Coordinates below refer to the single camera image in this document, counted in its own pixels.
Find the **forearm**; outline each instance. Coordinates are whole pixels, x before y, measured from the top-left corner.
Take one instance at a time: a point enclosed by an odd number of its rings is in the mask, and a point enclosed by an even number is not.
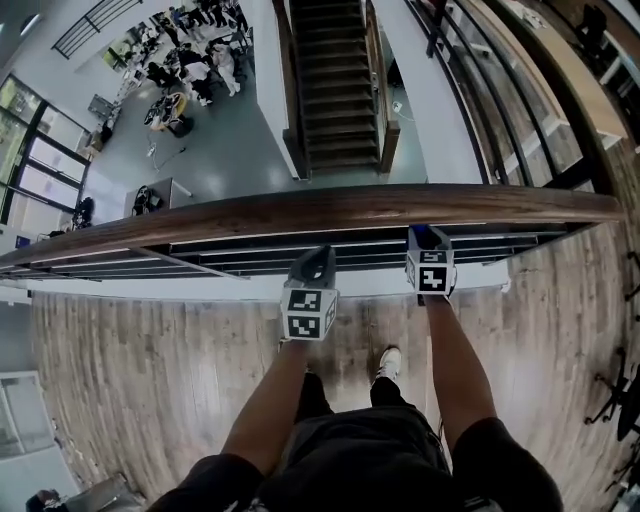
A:
[[[268,475],[291,435],[304,383],[308,345],[285,343],[240,411],[222,453],[251,462]]]
[[[496,416],[487,375],[451,305],[442,297],[425,297],[433,381],[449,448],[477,421]]]

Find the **ceiling light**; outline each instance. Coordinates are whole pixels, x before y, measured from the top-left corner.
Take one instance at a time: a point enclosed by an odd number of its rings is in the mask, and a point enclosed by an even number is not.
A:
[[[20,35],[24,36],[27,32],[29,32],[29,30],[33,28],[33,26],[37,23],[39,19],[40,19],[40,14],[32,14],[26,20],[24,20],[24,23],[22,24],[22,30],[20,31]]]

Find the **wooden floor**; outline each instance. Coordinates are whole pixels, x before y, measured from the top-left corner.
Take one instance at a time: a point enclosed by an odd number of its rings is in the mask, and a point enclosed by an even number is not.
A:
[[[554,476],[568,511],[608,510],[604,490],[633,440],[583,424],[606,397],[593,375],[614,372],[615,348],[640,363],[640,304],[623,299],[640,282],[625,258],[640,250],[640,157],[628,142],[609,155],[627,222],[514,259],[505,293],[453,296],[500,416]],[[84,485],[121,471],[152,500],[220,449],[276,352],[275,304],[37,294],[33,306],[45,399],[72,469]],[[405,355],[405,397],[436,427],[428,323],[413,297],[342,300],[312,369],[335,410],[366,407],[388,344]]]

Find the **white sneaker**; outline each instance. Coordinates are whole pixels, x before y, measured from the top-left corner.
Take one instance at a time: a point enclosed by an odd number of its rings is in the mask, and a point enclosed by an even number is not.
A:
[[[387,377],[395,382],[400,373],[400,365],[402,364],[402,352],[397,347],[389,347],[384,351],[380,358],[380,368],[376,374],[379,377]]]

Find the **wooden stair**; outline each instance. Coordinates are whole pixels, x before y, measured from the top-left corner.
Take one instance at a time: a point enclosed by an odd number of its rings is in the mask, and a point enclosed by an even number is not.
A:
[[[291,0],[291,20],[311,171],[378,168],[360,0]]]

